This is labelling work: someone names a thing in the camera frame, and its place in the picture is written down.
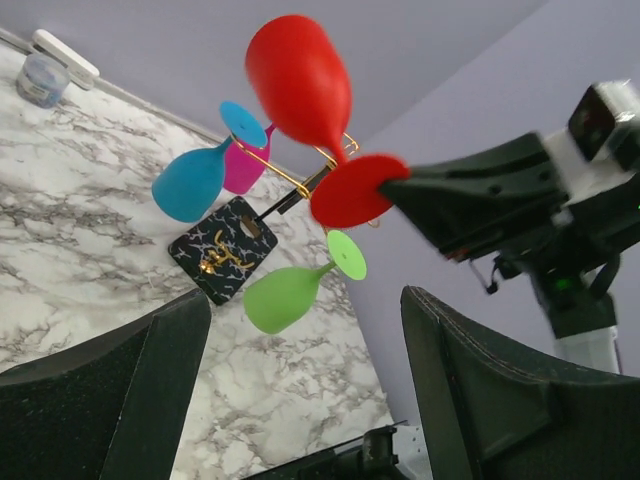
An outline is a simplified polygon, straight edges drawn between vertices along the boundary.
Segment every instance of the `gold wire rack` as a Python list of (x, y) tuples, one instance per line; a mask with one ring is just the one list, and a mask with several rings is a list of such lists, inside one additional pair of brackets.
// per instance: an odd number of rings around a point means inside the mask
[[(347, 156), (350, 157), (351, 155), (355, 154), (358, 150), (360, 150), (360, 145), (358, 144), (358, 142), (356, 142), (353, 139), (353, 137), (351, 137), (348, 133), (345, 132), (343, 134), (343, 138), (345, 139), (345, 143), (344, 143), (342, 148), (347, 153)], [(318, 172), (316, 172), (311, 177), (307, 178), (304, 182), (299, 182), (298, 180), (293, 178), (291, 175), (287, 174), (286, 172), (283, 172), (281, 169), (279, 169), (275, 165), (272, 165), (270, 162), (267, 162), (267, 161), (263, 160), (258, 155), (253, 153), (246, 146), (244, 146), (242, 144), (242, 142), (240, 142), (238, 140), (238, 138), (233, 133), (231, 134), (231, 139), (233, 140), (233, 143), (235, 143), (242, 152), (246, 153), (251, 158), (253, 158), (257, 162), (260, 162), (266, 168), (268, 168), (269, 170), (274, 172), (276, 175), (281, 176), (282, 178), (287, 180), (289, 183), (294, 185), (296, 187), (296, 190), (300, 194), (300, 196), (302, 198), (307, 199), (307, 200), (311, 199), (311, 194), (312, 194), (311, 190), (309, 190), (309, 188), (308, 188), (309, 183), (311, 183), (315, 177), (320, 175), (325, 170), (325, 168), (329, 168), (329, 170), (333, 170), (338, 166), (338, 162), (330, 154), (325, 152), (320, 147), (313, 147), (318, 153), (320, 153), (327, 160), (327, 163), (325, 164), (324, 167), (322, 167), (320, 170), (318, 170)], [(380, 219), (376, 218), (375, 220), (371, 220), (370, 222), (367, 222), (367, 223), (372, 228), (378, 228), (380, 226)]]

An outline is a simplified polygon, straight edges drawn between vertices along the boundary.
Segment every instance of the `black object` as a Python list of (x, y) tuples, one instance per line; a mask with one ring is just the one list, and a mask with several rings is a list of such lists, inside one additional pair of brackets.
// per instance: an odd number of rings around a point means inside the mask
[(492, 149), (415, 167), (380, 192), (440, 253), (475, 259), (551, 223), (567, 200), (540, 137), (528, 133)]
[(591, 85), (569, 118), (569, 133), (587, 162), (613, 158), (625, 171), (640, 168), (638, 93), (629, 82)]
[(169, 479), (210, 323), (193, 291), (2, 373), (0, 478)]
[(434, 480), (640, 478), (640, 380), (550, 357), (417, 287), (402, 323)]
[[(322, 170), (320, 170), (319, 172), (313, 174), (312, 176), (310, 176), (309, 178), (307, 178), (304, 182), (303, 185), (305, 187), (307, 187), (307, 189), (310, 192), (313, 192), (313, 190), (318, 186), (318, 184), (320, 183), (320, 181), (326, 177), (327, 175), (329, 175), (329, 172), (331, 172), (331, 169), (328, 166), (324, 166), (322, 168)], [(278, 210), (278, 213), (280, 215), (284, 215), (286, 212), (288, 212), (292, 207), (294, 207), (295, 205), (298, 204), (298, 202), (300, 200), (302, 200), (302, 195), (300, 195), (300, 193), (298, 192), (297, 189), (293, 189), (291, 190), (287, 195), (285, 195), (284, 197), (282, 197), (280, 200), (278, 200), (278, 202), (274, 205), (275, 209)]]
[(234, 197), (169, 245), (169, 254), (213, 303), (222, 305), (277, 244), (251, 205)]
[[(594, 84), (568, 122), (591, 174), (640, 169), (640, 96), (628, 83)], [(640, 242), (640, 175), (567, 203), (566, 188), (536, 133), (463, 159), (417, 167), (380, 192), (424, 237), (458, 262), (496, 253), (504, 280), (525, 273), (557, 339), (616, 325), (607, 289), (620, 255)], [(591, 285), (586, 274), (604, 266)], [(492, 273), (483, 286), (498, 290)]]
[(335, 445), (307, 455), (246, 480), (402, 480), (406, 477), (395, 467), (394, 425), (376, 428), (361, 439)]

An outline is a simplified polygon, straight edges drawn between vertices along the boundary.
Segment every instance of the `silicone wine glass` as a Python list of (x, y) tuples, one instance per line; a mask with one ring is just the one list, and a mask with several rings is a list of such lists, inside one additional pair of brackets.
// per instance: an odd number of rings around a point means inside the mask
[(351, 117), (351, 82), (323, 28), (302, 15), (285, 15), (254, 35), (245, 69), (262, 108), (278, 130), (347, 161), (342, 134)]
[[(268, 162), (269, 156), (271, 155), (271, 135), (275, 128), (275, 125), (272, 124), (264, 131), (267, 135), (267, 145), (264, 148), (252, 147), (241, 140), (238, 141), (242, 143), (244, 148), (265, 162)], [(227, 153), (224, 156), (224, 163), (226, 174), (222, 187), (236, 195), (244, 195), (247, 193), (258, 181), (264, 169), (267, 168), (255, 158), (251, 158), (251, 155), (243, 152), (242, 148), (236, 145), (235, 142), (227, 149)]]
[(353, 280), (366, 277), (367, 264), (351, 238), (339, 230), (331, 230), (327, 243), (332, 260), (324, 267), (281, 268), (247, 288), (244, 309), (260, 331), (275, 335), (302, 318), (316, 301), (320, 280), (336, 266)]
[(378, 192), (380, 185), (410, 176), (409, 167), (392, 155), (374, 153), (350, 160), (315, 188), (311, 215), (326, 228), (352, 228), (370, 222), (393, 206)]
[[(253, 116), (233, 102), (220, 105), (220, 115), (238, 139), (254, 147), (264, 147), (267, 135)], [(173, 160), (151, 185), (160, 209), (174, 220), (197, 222), (213, 205), (225, 177), (224, 154), (233, 143), (231, 136), (215, 148), (200, 148)]]
[(391, 208), (377, 188), (385, 180), (407, 178), (409, 169), (399, 159), (381, 154), (347, 162), (341, 139), (351, 116), (351, 83), (320, 25), (301, 15), (272, 20), (251, 40), (245, 68), (262, 108), (278, 129), (300, 143), (328, 148), (336, 159), (337, 168), (311, 197), (318, 223), (351, 228)]

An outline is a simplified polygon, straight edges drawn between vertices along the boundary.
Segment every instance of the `green wine glass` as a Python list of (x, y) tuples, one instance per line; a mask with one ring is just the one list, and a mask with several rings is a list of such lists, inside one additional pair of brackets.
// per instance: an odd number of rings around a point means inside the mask
[(325, 266), (281, 268), (247, 288), (244, 309), (258, 330), (275, 335), (301, 319), (315, 303), (322, 277), (336, 267), (353, 280), (367, 276), (364, 256), (348, 235), (331, 230), (327, 244), (331, 261)]

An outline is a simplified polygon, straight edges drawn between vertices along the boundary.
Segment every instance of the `pink wine glass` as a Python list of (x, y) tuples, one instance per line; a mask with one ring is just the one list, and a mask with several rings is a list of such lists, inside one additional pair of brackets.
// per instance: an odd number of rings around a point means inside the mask
[[(271, 124), (264, 131), (267, 135), (267, 145), (264, 148), (252, 147), (240, 139), (236, 139), (236, 141), (268, 163), (271, 154), (271, 134), (275, 129), (275, 125)], [(251, 155), (243, 152), (242, 148), (236, 145), (235, 142), (227, 149), (224, 161), (227, 171), (224, 177), (223, 188), (236, 195), (244, 195), (247, 193), (258, 181), (264, 169), (267, 168), (255, 158), (252, 158)]]

